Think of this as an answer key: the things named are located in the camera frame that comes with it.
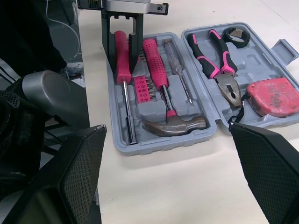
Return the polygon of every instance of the hammer head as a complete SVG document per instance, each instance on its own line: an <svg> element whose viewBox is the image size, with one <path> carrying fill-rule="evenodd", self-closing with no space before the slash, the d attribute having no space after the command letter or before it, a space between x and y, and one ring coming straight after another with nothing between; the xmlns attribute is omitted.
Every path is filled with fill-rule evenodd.
<svg viewBox="0 0 299 224"><path fill-rule="evenodd" d="M184 121L178 115L174 115L167 118L166 124L158 124L148 120L143 120L142 123L145 130L161 137L180 136L189 134L193 130L206 128L206 120L201 116Z"/></svg>

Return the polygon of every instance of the pink and black pliers handle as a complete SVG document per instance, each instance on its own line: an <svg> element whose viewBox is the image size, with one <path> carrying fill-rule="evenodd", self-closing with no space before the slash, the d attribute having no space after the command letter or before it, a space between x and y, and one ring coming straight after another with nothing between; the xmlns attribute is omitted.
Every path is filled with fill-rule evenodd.
<svg viewBox="0 0 299 224"><path fill-rule="evenodd" d="M216 32L216 30L211 29L209 31L209 38L213 45L216 47L218 54L220 56L221 69L219 69L212 61L210 61L198 47L195 34L189 34L187 36L187 41L191 47L194 56L202 65L203 73L207 78L215 78L216 75L221 72L221 74L227 72L234 75L238 69L230 58L228 47L221 36Z"/></svg>

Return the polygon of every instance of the gray plastic case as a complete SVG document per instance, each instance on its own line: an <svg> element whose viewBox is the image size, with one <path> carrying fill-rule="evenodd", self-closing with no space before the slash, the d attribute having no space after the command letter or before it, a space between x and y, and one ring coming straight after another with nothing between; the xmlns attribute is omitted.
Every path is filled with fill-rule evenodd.
<svg viewBox="0 0 299 224"><path fill-rule="evenodd" d="M195 130L188 135L176 137L158 137L147 132L142 127L142 119L153 122L166 122L165 103L155 88L155 99L139 104L134 90L134 81L132 80L130 85L128 85L128 94L132 115L134 116L138 143L130 146L127 145L126 110L122 86L115 84L114 75L109 64L107 64L112 133L114 146L119 152L124 155L149 154L159 150L190 146L209 140L216 132L217 123L225 133L229 134L228 119L232 115L236 115L239 109L231 109L229 103L221 95L216 81L206 78L202 72L201 64L193 56L186 39L188 34L194 33L204 55L219 66L220 59L216 49L208 38L208 31L215 29L219 34L222 34L223 30L228 27L237 27L246 30L251 35L250 42L245 48L237 49L232 43L227 43L231 58L238 67L235 79L241 88L242 95L246 92L246 88L250 83L279 77L286 77L295 89L299 91L299 83L285 68L291 61L299 57L298 52L284 39L279 40L272 49L269 49L247 24L230 23L189 29L182 33L181 39L173 33L144 36L145 40L155 39L157 42L158 51L168 76L168 91L177 114L184 120L190 120L194 116L204 116L207 128L205 130ZM188 103L179 76L172 73L164 48L165 40L172 40L176 47L180 63L183 67L187 88L191 92L194 106ZM137 62L132 74L133 77L141 75L150 78L150 72L145 60ZM286 118L276 118L271 115L262 117L252 109L247 101L245 101L244 107L245 115L241 123L247 125L257 127L268 127L272 125L288 126L299 122L299 114Z"/></svg>

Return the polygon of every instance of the metal rod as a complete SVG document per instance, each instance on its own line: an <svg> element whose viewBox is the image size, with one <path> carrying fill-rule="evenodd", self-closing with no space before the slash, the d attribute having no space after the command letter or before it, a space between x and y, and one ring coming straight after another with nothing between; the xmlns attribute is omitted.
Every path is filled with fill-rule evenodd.
<svg viewBox="0 0 299 224"><path fill-rule="evenodd" d="M184 90L185 90L186 96L187 96L187 98L188 98L190 104L193 105L193 102L192 102L192 100L191 100L189 91L188 91L188 89L187 89L187 84L186 84L185 78L184 78L184 76L183 76L183 72L182 72L182 70L178 71L178 76L179 76L179 78L181 79L183 88L184 88Z"/></svg>
<svg viewBox="0 0 299 224"><path fill-rule="evenodd" d="M167 91L167 88L166 88L165 85L161 86L160 92L161 92L163 100L166 103L166 110L167 111L173 111L173 106L171 104L171 100L170 100L170 97L169 97L169 94L168 94L168 91Z"/></svg>
<svg viewBox="0 0 299 224"><path fill-rule="evenodd" d="M128 95L128 87L126 81L123 81L123 90L124 90L124 98L125 98L125 107L126 107L126 125L127 125L127 131L128 131L128 142L129 145L133 145L137 143L136 140L136 132L135 132L135 126L134 126L134 118L131 114L131 108L130 108L130 101L129 101L129 95Z"/></svg>

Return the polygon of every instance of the white table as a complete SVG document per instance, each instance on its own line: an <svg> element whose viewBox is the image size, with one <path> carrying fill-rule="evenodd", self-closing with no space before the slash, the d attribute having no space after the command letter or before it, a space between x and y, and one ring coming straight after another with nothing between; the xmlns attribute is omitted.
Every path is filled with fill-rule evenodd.
<svg viewBox="0 0 299 224"><path fill-rule="evenodd" d="M168 16L146 15L144 34L242 21L272 47L278 39L299 51L299 1L168 0ZM265 224L268 223L243 176L231 136L219 129L207 142L126 157L114 148L108 104L106 57L101 45L100 12L80 13L80 35L91 125L108 133L100 169L104 224ZM119 20L113 31L127 34ZM299 80L299 60L288 67ZM299 149L299 124L273 128Z"/></svg>

